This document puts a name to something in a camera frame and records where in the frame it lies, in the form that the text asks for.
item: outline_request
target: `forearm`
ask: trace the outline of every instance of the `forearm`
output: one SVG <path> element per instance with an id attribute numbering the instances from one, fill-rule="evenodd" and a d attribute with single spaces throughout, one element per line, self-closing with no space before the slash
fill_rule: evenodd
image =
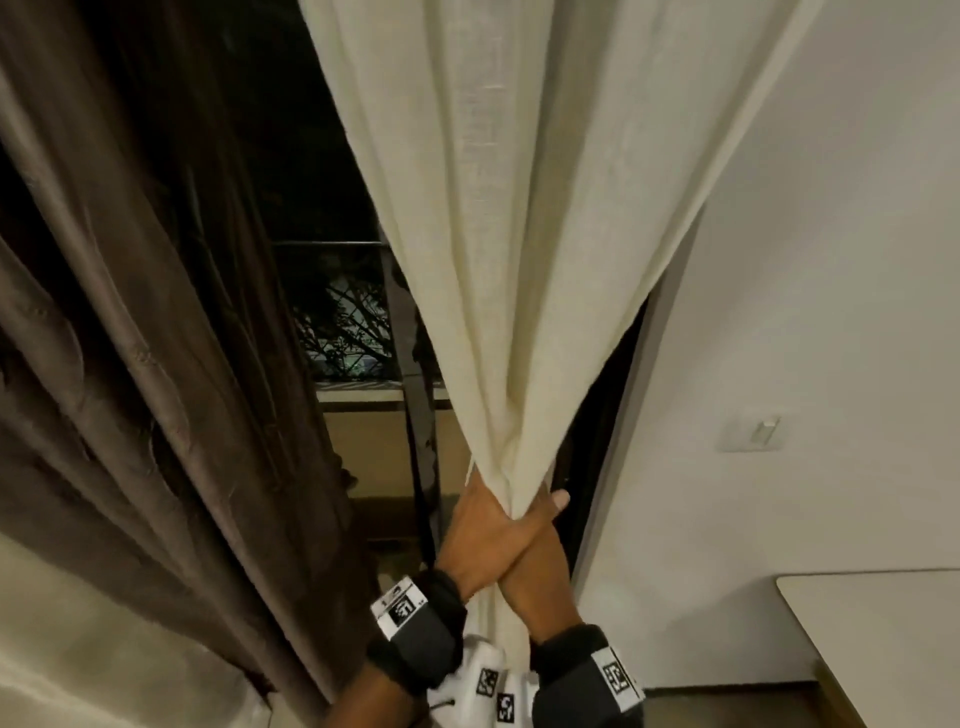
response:
<path id="1" fill-rule="evenodd" d="M 325 728 L 408 728 L 425 713 L 422 700 L 415 700 L 379 669 L 365 663 L 333 705 Z"/>

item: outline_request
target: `white table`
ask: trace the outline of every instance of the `white table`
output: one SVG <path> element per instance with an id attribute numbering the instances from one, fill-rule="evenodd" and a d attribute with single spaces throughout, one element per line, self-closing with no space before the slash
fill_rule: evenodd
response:
<path id="1" fill-rule="evenodd" d="M 960 570 L 777 586 L 867 728 L 960 726 Z"/>

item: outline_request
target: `brown curtain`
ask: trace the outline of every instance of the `brown curtain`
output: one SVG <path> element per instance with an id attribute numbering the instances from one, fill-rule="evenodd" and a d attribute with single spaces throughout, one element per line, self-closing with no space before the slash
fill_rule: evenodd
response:
<path id="1" fill-rule="evenodd" d="M 374 582 L 218 69 L 189 3 L 81 5 L 0 2 L 0 530 L 316 725 Z"/>

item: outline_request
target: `white curtain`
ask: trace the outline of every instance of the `white curtain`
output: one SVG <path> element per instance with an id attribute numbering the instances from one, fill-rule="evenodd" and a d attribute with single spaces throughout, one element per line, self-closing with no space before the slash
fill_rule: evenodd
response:
<path id="1" fill-rule="evenodd" d="M 0 536 L 5 728 L 267 728 L 243 673 Z"/>
<path id="2" fill-rule="evenodd" d="M 519 515 L 820 0 L 300 5 L 473 456 Z"/>

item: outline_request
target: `switch plate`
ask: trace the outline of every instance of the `switch plate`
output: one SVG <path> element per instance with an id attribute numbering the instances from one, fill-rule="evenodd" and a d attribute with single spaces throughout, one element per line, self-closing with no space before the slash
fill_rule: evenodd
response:
<path id="1" fill-rule="evenodd" d="M 783 449 L 792 417 L 780 409 L 744 410 L 724 426 L 721 452 L 769 452 Z"/>

